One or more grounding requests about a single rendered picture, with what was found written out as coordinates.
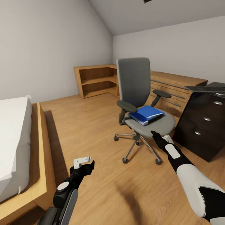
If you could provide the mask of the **swivel chair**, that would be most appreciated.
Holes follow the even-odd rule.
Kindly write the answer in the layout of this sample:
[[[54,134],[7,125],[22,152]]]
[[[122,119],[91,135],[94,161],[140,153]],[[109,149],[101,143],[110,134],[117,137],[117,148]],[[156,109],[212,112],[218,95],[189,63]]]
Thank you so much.
[[[160,158],[143,137],[154,139],[151,131],[159,133],[161,137],[168,135],[174,129],[176,124],[173,116],[168,112],[157,108],[161,112],[164,112],[164,116],[143,126],[141,123],[129,116],[129,114],[124,115],[126,112],[136,113],[148,100],[151,92],[151,70],[149,58],[118,58],[116,59],[116,66],[120,94],[120,100],[117,101],[116,104],[121,108],[121,112],[119,114],[119,125],[127,125],[135,132],[114,135],[114,140],[118,139],[117,136],[132,136],[135,140],[127,155],[122,158],[122,161],[123,163],[127,162],[127,157],[135,143],[136,145],[139,145],[141,139],[157,158],[155,161],[156,164],[161,164]],[[155,93],[157,97],[151,104],[151,107],[155,107],[161,97],[172,98],[170,94],[163,91],[153,90],[153,93]]]

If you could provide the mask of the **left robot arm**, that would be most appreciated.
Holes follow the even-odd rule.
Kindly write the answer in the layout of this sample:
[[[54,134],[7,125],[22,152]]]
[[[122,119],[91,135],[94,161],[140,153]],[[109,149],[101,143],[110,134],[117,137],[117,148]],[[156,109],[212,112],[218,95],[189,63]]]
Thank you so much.
[[[84,176],[90,175],[94,170],[94,160],[91,164],[81,163],[90,161],[92,161],[91,157],[74,159],[74,166],[70,168],[71,176],[57,187],[54,194],[54,207],[49,207],[36,225],[68,225],[78,198],[79,185]]]

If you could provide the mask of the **folder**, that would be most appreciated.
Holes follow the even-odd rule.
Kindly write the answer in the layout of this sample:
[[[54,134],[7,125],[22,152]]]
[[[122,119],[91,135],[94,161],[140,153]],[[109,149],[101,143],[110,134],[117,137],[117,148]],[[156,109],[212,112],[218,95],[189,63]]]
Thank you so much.
[[[160,114],[160,113],[162,113],[162,114]],[[164,116],[164,112],[161,112],[157,108],[151,107],[149,105],[139,108],[136,113],[129,112],[128,114],[133,119],[135,119],[136,121],[141,123],[143,126],[145,126],[146,124]],[[156,114],[160,114],[160,115],[153,116],[153,115],[156,115]],[[148,116],[153,116],[153,117],[148,118]]]

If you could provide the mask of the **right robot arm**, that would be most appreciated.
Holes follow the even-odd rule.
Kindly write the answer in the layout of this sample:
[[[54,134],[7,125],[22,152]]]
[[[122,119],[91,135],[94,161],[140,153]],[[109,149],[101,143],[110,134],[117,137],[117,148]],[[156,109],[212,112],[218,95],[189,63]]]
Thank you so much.
[[[198,170],[169,135],[151,133],[158,147],[167,153],[192,210],[211,225],[225,225],[225,191]]]

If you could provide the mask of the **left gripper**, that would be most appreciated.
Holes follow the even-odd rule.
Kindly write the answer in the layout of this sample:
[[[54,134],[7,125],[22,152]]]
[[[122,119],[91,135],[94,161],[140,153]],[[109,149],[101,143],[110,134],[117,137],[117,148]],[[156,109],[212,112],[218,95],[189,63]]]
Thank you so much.
[[[82,167],[78,169],[74,169],[74,167],[70,168],[70,175],[78,174],[81,177],[81,181],[83,180],[84,176],[90,175],[91,171],[94,170],[95,161],[93,160],[91,164],[84,164]]]

